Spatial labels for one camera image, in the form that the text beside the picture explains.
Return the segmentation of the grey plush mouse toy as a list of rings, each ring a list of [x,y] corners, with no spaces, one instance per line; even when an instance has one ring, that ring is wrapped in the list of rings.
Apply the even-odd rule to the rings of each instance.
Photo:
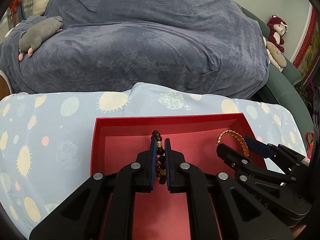
[[[22,61],[25,54],[31,57],[41,44],[62,31],[62,17],[47,18],[24,31],[18,43],[18,60]]]

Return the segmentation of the red gift bag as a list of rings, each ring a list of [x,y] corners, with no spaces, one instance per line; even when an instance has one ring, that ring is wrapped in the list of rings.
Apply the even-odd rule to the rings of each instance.
[[[305,135],[305,140],[307,144],[306,154],[309,159],[311,159],[312,157],[314,136],[315,135],[313,132],[307,132]]]

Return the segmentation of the teal sofa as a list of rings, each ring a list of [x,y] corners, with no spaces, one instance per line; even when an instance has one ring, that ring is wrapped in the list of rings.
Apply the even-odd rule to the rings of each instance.
[[[267,83],[260,85],[246,99],[266,104],[271,114],[276,114],[281,122],[279,132],[273,130],[278,126],[274,123],[271,128],[255,133],[258,140],[291,146],[305,155],[308,148],[305,135],[313,132],[313,123],[303,99],[294,87],[300,83],[302,76],[289,60],[286,62],[287,65],[282,72],[270,65]]]

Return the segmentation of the round wooden white stool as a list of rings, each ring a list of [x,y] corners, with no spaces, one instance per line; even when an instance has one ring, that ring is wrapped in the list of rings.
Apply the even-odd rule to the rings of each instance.
[[[12,94],[12,87],[5,73],[0,70],[0,100]]]

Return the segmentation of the light blue patterned sheet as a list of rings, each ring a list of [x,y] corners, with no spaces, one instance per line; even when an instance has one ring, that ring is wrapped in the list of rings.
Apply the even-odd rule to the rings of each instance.
[[[305,154],[280,105],[138,83],[125,92],[13,94],[1,100],[1,204],[24,237],[89,177],[96,118],[243,113],[264,143]]]

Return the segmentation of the blue-grey velvet blanket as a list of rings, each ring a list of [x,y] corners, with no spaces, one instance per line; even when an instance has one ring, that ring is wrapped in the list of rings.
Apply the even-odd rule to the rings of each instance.
[[[21,34],[50,17],[62,31],[18,60]],[[233,0],[50,0],[5,39],[14,92],[122,91],[138,82],[245,99],[269,63],[257,21]]]

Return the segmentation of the red bow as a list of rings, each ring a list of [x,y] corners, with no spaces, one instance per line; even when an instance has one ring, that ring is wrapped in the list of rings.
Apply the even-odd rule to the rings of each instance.
[[[21,1],[22,0],[12,0],[12,2],[9,5],[9,9],[10,9],[9,19],[13,20],[14,22],[17,22],[18,20],[17,11]]]

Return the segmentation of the beige plush toy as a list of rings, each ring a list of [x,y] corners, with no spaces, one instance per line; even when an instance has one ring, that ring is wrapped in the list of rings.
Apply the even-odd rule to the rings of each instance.
[[[265,37],[263,37],[266,50],[269,57],[269,62],[274,65],[280,72],[287,66],[287,61],[282,52]]]

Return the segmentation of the red monkey plush toy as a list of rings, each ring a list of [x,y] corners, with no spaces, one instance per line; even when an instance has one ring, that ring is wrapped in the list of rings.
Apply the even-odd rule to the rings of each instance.
[[[273,43],[281,53],[283,53],[283,36],[287,33],[288,30],[287,23],[277,15],[272,15],[267,23],[267,26],[270,28],[268,40]]]

